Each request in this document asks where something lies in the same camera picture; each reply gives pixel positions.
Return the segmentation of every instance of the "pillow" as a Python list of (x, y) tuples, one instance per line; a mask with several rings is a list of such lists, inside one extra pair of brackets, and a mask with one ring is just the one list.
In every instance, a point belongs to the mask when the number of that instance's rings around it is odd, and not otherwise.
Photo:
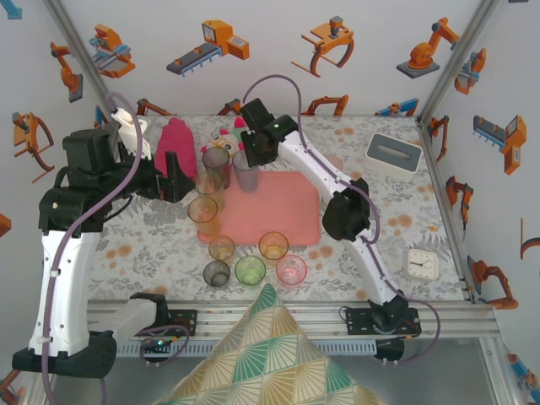
[(161, 405), (380, 405), (300, 330), (271, 284)]

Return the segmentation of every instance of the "floral tablecloth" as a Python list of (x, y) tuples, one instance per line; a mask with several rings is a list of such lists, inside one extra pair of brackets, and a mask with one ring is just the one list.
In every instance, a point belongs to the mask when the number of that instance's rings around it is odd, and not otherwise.
[[(168, 117), (147, 118), (145, 134), (155, 151)], [(183, 116), (200, 149), (221, 127), (232, 129), (233, 116)], [(424, 158), (409, 183), (395, 181), (362, 166), (370, 136), (381, 132), (419, 144), (413, 118), (303, 117), (305, 135), (339, 169), (353, 178), (362, 176), (381, 214), (381, 237), (377, 248), (390, 273), (405, 294), (424, 300), (463, 300), (463, 293), (439, 206)], [(292, 170), (278, 159), (264, 170)], [(254, 300), (262, 286), (272, 283), (284, 300), (365, 300), (364, 281), (347, 251), (321, 227), (316, 246), (289, 249), (306, 261), (308, 275), (290, 288), (280, 284), (269, 269), (263, 283), (247, 288), (234, 274), (224, 288), (208, 287), (203, 269), (211, 260), (208, 244), (197, 238), (187, 217), (193, 191), (177, 204), (135, 197), (131, 206), (107, 223), (94, 257), (90, 282), (93, 300), (125, 300), (138, 291), (165, 294), (168, 300)], [(321, 216), (325, 205), (321, 202)], [(410, 281), (402, 276), (403, 255), (411, 247), (436, 252), (440, 259), (439, 279), (431, 283)], [(256, 246), (238, 246), (237, 258), (257, 255)]]

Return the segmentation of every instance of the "white clock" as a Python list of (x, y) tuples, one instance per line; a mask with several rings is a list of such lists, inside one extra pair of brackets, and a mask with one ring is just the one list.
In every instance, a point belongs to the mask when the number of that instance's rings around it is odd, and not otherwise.
[(432, 251), (409, 249), (403, 263), (403, 276), (417, 281), (435, 281), (439, 277), (439, 258)]

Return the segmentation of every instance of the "white wall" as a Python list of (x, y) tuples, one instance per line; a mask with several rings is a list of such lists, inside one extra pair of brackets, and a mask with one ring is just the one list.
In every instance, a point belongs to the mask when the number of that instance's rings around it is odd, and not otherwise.
[[(478, 0), (455, 0), (451, 5), (442, 0), (343, 0), (334, 4), (323, 0), (160, 0), (151, 6), (144, 0), (64, 0), (64, 4), (85, 41), (95, 35), (94, 27), (101, 23), (114, 29), (132, 48), (137, 67), (122, 78), (104, 77), (110, 89), (132, 102), (146, 97), (169, 111), (216, 114), (225, 102), (241, 98), (257, 79), (281, 73), (299, 83), (303, 108), (324, 95), (349, 94), (346, 114), (371, 115), (413, 97), (420, 98), (420, 111), (442, 69), (412, 80), (398, 72), (396, 65), (408, 60), (419, 42), (429, 39), (431, 25), (440, 18), (447, 17), (449, 26), (462, 34)], [(293, 66), (290, 61), (309, 66), (311, 59), (313, 45), (300, 36), (335, 15), (354, 31), (355, 49), (348, 63), (339, 69), (320, 60), (321, 78)], [(251, 57), (245, 61), (231, 55), (217, 58), (184, 78), (168, 72), (169, 63), (203, 43), (201, 23), (207, 19), (231, 24), (236, 35), (249, 41)], [(87, 47), (93, 55), (94, 48), (88, 42)], [(344, 47), (332, 52), (336, 52), (332, 53), (336, 60)], [(450, 44), (443, 40), (435, 61), (444, 67), (450, 55)], [(294, 111), (294, 91), (286, 83), (274, 82), (254, 95), (262, 95), (270, 111)], [(320, 107), (319, 113), (332, 111), (333, 106)]]
[[(469, 95), (448, 90), (435, 114), (437, 118), (444, 114), (450, 117), (448, 153), (439, 163), (442, 173), (445, 178), (455, 175), (474, 189), (466, 251), (475, 260), (499, 266), (510, 280), (520, 306), (496, 311), (499, 327), (510, 350), (537, 374), (540, 247), (532, 247), (524, 260), (520, 259), (520, 218), (525, 219), (525, 240), (540, 236), (539, 14), (539, 2), (501, 2), (473, 49), (487, 48), (480, 81)], [(521, 147), (521, 167), (507, 175), (498, 148), (473, 136), (473, 117), (483, 116), (504, 128), (518, 114), (526, 123), (527, 141)], [(437, 153), (440, 138), (434, 141)], [(454, 214), (456, 226), (461, 227), (458, 208)], [(487, 300), (501, 297), (500, 285), (490, 280), (483, 286), (483, 295)]]
[[(60, 79), (60, 64), (51, 56), (50, 42), (65, 45), (45, 5), (41, 1), (17, 0), (23, 9), (21, 20), (8, 20), (0, 13), (3, 38), (0, 63), (0, 213), (12, 220), (13, 228), (0, 239), (0, 378), (11, 370), (11, 356), (28, 345), (37, 316), (41, 275), (41, 232), (37, 229), (38, 203), (52, 187), (58, 169), (66, 164), (62, 138), (78, 129), (93, 127), (95, 93), (84, 84), (84, 97), (68, 102), (68, 89)], [(81, 70), (68, 56), (75, 73)], [(11, 115), (34, 112), (49, 127), (55, 146), (42, 154), (56, 169), (41, 180), (32, 180), (41, 168), (13, 146)]]

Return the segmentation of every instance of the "red bottle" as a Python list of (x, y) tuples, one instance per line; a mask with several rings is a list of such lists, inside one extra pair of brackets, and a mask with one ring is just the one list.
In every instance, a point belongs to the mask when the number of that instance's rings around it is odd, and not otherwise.
[(187, 127), (183, 120), (171, 118), (163, 127), (158, 148), (155, 152), (155, 167), (167, 176), (165, 164), (165, 152), (176, 152), (178, 164), (189, 178), (197, 175), (197, 158), (195, 157), (195, 141), (192, 130)]

